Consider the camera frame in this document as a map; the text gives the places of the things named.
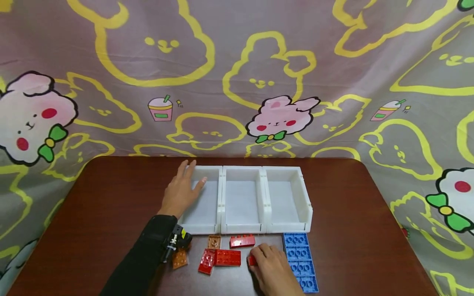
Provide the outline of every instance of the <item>hand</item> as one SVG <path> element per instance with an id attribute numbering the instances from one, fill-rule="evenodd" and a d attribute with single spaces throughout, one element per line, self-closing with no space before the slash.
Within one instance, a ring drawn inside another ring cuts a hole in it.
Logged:
<path id="1" fill-rule="evenodd" d="M 250 266 L 250 271 L 266 296 L 304 296 L 283 251 L 262 243 L 250 253 L 258 265 Z"/>
<path id="2" fill-rule="evenodd" d="M 196 161 L 191 161 L 188 169 L 186 169 L 187 164 L 187 160 L 181 162 L 178 173 L 168 184 L 164 191 L 161 209 L 157 215 L 173 215 L 179 219 L 184 211 L 198 198 L 201 189 L 206 184 L 207 177 L 202 178 L 194 189 L 191 189 L 191 176 L 192 172 L 194 172 Z"/>

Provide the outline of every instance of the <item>white storage bin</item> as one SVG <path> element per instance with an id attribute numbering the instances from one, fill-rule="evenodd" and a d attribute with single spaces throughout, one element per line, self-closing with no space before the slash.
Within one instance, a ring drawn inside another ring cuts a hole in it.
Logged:
<path id="1" fill-rule="evenodd" d="M 224 166 L 221 232 L 265 233 L 270 206 L 262 167 Z"/>
<path id="2" fill-rule="evenodd" d="M 271 204 L 267 233 L 309 232 L 313 208 L 299 167 L 263 167 Z"/>
<path id="3" fill-rule="evenodd" d="M 191 234 L 220 233 L 222 200 L 222 166 L 196 166 L 192 175 L 192 187 L 208 177 L 196 202 L 179 219 L 178 224 Z"/>

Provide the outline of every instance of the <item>green bow tie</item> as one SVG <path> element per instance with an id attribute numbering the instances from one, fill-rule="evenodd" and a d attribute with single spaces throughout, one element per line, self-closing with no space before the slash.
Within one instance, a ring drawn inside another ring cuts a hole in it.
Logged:
<path id="1" fill-rule="evenodd" d="M 463 215 L 454 212 L 454 209 L 448 205 L 446 194 L 430 194 L 426 196 L 426 201 L 437 208 L 441 215 L 445 218 L 446 225 L 452 230 L 463 233 L 467 230 L 474 229 L 474 224 L 471 220 Z"/>
<path id="2" fill-rule="evenodd" d="M 49 135 L 45 140 L 45 143 L 38 149 L 39 156 L 42 156 L 47 162 L 52 162 L 55 158 L 53 148 L 55 143 L 63 140 L 67 137 L 67 131 L 62 125 L 56 124 L 49 130 Z"/>
<path id="3" fill-rule="evenodd" d="M 474 0 L 459 0 L 457 8 L 460 11 L 468 11 L 474 8 Z"/>
<path id="4" fill-rule="evenodd" d="M 260 135 L 260 136 L 258 136 L 258 138 L 255 142 L 260 144 L 260 143 L 265 142 L 267 140 L 282 140 L 285 137 L 285 135 L 286 135 L 286 131 L 281 131 L 281 132 L 276 133 L 274 135 Z"/>

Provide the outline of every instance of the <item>gray fabric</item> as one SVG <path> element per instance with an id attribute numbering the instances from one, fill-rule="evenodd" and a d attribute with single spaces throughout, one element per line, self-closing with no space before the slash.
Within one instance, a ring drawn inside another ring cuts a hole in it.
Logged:
<path id="1" fill-rule="evenodd" d="M 0 295 L 103 155 L 356 158 L 440 295 L 474 294 L 474 18 L 457 2 L 0 1 Z M 53 124 L 68 136 L 48 160 Z"/>

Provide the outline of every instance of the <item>pink bunny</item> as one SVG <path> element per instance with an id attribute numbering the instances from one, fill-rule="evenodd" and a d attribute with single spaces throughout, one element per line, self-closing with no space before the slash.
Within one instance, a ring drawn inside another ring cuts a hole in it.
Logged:
<path id="1" fill-rule="evenodd" d="M 288 96 L 266 99 L 246 126 L 247 133 L 257 137 L 255 142 L 282 140 L 286 135 L 302 131 L 313 121 L 311 109 L 321 100 L 312 97 L 292 103 Z"/>
<path id="2" fill-rule="evenodd" d="M 77 104 L 54 89 L 53 78 L 28 71 L 0 92 L 0 149 L 15 164 L 32 166 L 44 158 L 51 163 L 53 148 L 64 140 L 77 117 Z"/>

